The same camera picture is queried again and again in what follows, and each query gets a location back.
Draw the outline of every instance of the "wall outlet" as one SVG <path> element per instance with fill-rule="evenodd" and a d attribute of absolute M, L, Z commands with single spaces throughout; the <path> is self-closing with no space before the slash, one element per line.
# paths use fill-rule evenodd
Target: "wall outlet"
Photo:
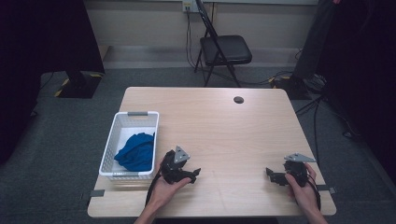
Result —
<path fill-rule="evenodd" d="M 181 2 L 182 11 L 189 10 L 190 12 L 198 12 L 197 3 L 195 0 L 184 0 Z"/>

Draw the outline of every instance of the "hand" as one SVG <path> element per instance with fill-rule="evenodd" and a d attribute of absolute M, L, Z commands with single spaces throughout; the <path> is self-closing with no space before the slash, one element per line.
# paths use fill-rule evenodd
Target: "hand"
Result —
<path fill-rule="evenodd" d="M 155 170 L 160 170 L 161 163 L 157 163 Z M 191 182 L 188 177 L 170 185 L 168 184 L 163 176 L 161 176 L 151 192 L 151 197 L 148 204 L 143 209 L 139 218 L 136 220 L 135 224 L 150 224 L 157 215 L 160 208 L 166 206 L 172 198 L 175 196 L 177 191 Z"/>
<path fill-rule="evenodd" d="M 308 170 L 309 175 L 312 177 L 309 177 L 308 181 L 315 186 L 315 179 L 317 178 L 317 173 L 315 173 L 315 171 L 308 163 L 305 163 L 304 165 Z M 317 197 L 312 187 L 309 184 L 305 184 L 305 186 L 301 188 L 292 175 L 285 174 L 285 177 L 290 184 L 289 196 L 297 201 L 297 204 L 303 210 L 309 222 L 327 223 L 327 221 L 324 219 L 323 215 L 318 209 Z"/>

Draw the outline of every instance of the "chair seat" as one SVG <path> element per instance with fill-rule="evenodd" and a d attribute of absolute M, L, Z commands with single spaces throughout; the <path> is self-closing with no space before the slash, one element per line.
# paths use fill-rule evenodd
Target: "chair seat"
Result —
<path fill-rule="evenodd" d="M 230 64 L 243 64 L 251 62 L 251 52 L 245 39 L 240 35 L 220 35 L 217 37 L 219 46 Z M 211 37 L 203 37 L 200 40 L 205 57 L 206 66 L 212 66 L 217 48 Z M 215 65 L 225 65 L 226 62 L 219 55 Z"/>

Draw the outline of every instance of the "person's right hand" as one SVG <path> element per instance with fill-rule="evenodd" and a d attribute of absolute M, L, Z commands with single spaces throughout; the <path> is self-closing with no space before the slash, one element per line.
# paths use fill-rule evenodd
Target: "person's right hand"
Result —
<path fill-rule="evenodd" d="M 315 173 L 315 171 L 308 163 L 305 163 L 305 167 L 308 170 L 309 175 L 312 177 L 309 177 L 308 181 L 315 186 L 315 179 L 317 178 L 317 173 Z M 285 177 L 290 184 L 289 196 L 297 201 L 297 204 L 303 210 L 309 222 L 327 223 L 327 221 L 324 219 L 323 215 L 318 209 L 317 197 L 312 187 L 308 183 L 306 183 L 305 186 L 301 188 L 292 175 L 285 174 Z"/>

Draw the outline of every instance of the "chair backrest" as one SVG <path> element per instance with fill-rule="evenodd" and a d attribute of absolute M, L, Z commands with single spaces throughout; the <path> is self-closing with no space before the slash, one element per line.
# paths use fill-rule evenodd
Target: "chair backrest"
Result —
<path fill-rule="evenodd" d="M 201 15 L 202 21 L 204 22 L 204 25 L 206 27 L 205 36 L 207 35 L 207 33 L 209 33 L 210 36 L 216 38 L 218 36 L 218 34 L 216 33 L 216 30 L 213 27 L 212 22 L 210 21 L 209 17 L 207 16 L 207 12 L 204 7 L 204 3 L 202 3 L 202 0 L 195 0 L 195 2 L 197 3 L 199 14 Z"/>

